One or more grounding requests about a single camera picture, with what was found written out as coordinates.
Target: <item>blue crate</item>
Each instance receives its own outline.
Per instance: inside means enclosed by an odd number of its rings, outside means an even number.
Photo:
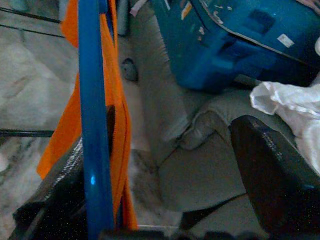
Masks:
[[[296,0],[154,0],[177,82],[217,92],[238,75],[308,86],[320,17]]]

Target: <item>blue rod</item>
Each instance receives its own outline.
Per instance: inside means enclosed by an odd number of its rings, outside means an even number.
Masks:
[[[89,240],[114,229],[99,2],[79,0],[79,77]]]

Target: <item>floor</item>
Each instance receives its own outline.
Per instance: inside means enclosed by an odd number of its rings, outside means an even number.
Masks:
[[[55,1],[28,2],[33,14],[59,17]],[[10,5],[2,0],[0,7]],[[1,11],[0,24],[62,34],[55,23]],[[127,38],[119,38],[119,53],[120,63],[132,57]],[[0,27],[0,128],[53,130],[72,92],[77,71],[77,50],[65,39]],[[123,87],[132,121],[129,176],[138,224],[141,229],[170,234],[177,229],[181,214],[166,210],[161,202],[157,168],[144,131],[139,86],[124,80]],[[0,138],[0,239],[8,238],[14,228],[12,213],[41,182],[36,167],[48,141]]]

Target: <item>orange cloth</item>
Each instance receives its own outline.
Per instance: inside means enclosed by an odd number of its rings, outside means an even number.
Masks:
[[[116,3],[108,0],[113,29],[117,29]],[[71,44],[78,47],[78,0],[70,0],[62,32]],[[121,199],[123,200],[124,227],[137,228],[137,220],[132,205],[128,181],[128,161],[130,155],[131,123],[128,106],[123,91],[118,65],[118,36],[114,41],[108,29],[105,14],[100,15],[101,45],[103,57],[105,101],[115,107],[110,173],[113,198],[113,213],[116,217]],[[38,174],[44,178],[52,166],[63,156],[81,135],[81,107],[79,77],[64,113],[59,121],[45,152],[37,166]]]

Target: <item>gray sofa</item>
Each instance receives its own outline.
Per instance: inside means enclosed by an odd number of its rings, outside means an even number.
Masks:
[[[229,201],[196,224],[193,232],[263,233],[245,195],[228,127],[232,120],[251,115],[294,145],[290,128],[279,117],[251,108],[249,90],[230,87],[212,95],[178,86],[150,2],[131,19],[130,37],[165,206],[185,213]]]

